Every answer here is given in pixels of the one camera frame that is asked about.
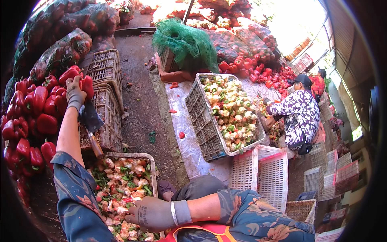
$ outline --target gloved hand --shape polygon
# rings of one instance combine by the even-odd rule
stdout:
[[[78,110],[85,103],[86,92],[81,91],[79,87],[79,80],[81,80],[81,76],[76,76],[74,79],[68,78],[66,80],[66,99],[67,99],[67,108],[74,107]]]
[[[173,203],[178,225],[192,223],[187,201],[174,201]],[[140,225],[153,232],[177,226],[172,217],[171,202],[156,197],[144,197],[142,201],[136,201],[135,205],[129,208],[129,213],[133,215],[125,216],[128,223]]]
[[[268,99],[268,98],[265,98],[264,99],[264,105],[269,105],[269,103],[271,102],[271,100],[270,99]]]

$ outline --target crate of pepper scraps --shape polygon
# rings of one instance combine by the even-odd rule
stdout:
[[[206,161],[238,155],[266,137],[256,107],[234,75],[197,73],[185,102]]]
[[[97,183],[98,207],[117,241],[156,241],[165,237],[164,232],[144,232],[139,225],[125,220],[135,201],[145,196],[158,197],[156,169],[153,157],[145,153],[107,153],[103,162],[88,169]]]

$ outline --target orange strap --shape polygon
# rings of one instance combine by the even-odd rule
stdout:
[[[214,234],[219,242],[236,242],[235,238],[229,232],[230,226],[220,225],[216,223],[191,223],[189,225],[177,227],[171,232],[169,232],[165,239],[160,241],[177,242],[176,239],[177,239],[178,231],[186,228],[195,228],[195,229],[208,231]]]

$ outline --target person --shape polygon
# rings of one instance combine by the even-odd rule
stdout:
[[[311,85],[308,76],[300,74],[295,78],[295,92],[283,101],[273,103],[268,98],[264,99],[267,112],[271,115],[268,119],[261,118],[265,131],[284,118],[285,143],[290,150],[298,151],[299,155],[311,150],[310,144],[320,124],[319,106],[312,96]]]
[[[344,126],[344,122],[338,118],[335,121],[335,127],[333,128],[333,131],[337,131],[340,125]]]
[[[51,160],[59,220],[69,242],[113,242],[118,234],[114,236],[104,223],[93,192],[96,182],[81,154],[77,118],[86,93],[79,89],[79,80],[79,76],[66,80],[68,107]],[[163,180],[158,190],[163,200],[136,201],[125,220],[152,232],[172,229],[163,241],[309,242],[315,238],[313,225],[294,221],[255,191],[227,189],[210,175],[192,180],[178,192]]]
[[[316,99],[316,102],[320,102],[320,98],[322,96],[322,93],[325,90],[325,82],[324,78],[327,76],[327,72],[325,69],[321,69],[318,67],[319,71],[317,72],[317,75],[309,77],[309,79],[312,81],[312,96],[314,99]]]

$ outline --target hand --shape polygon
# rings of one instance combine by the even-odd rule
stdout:
[[[264,99],[264,105],[269,105],[269,103],[271,102],[271,100],[270,99],[268,99],[268,98],[265,98]]]
[[[129,213],[133,215],[125,216],[127,222],[140,225],[154,232],[176,227],[172,217],[171,202],[156,197],[144,197],[142,201],[136,201],[135,205],[135,207],[129,208]],[[178,224],[191,223],[187,201],[175,201],[174,205]]]
[[[81,91],[79,87],[79,80],[81,76],[76,76],[74,79],[68,78],[66,80],[66,99],[67,99],[67,108],[74,107],[78,110],[85,103],[86,92]]]

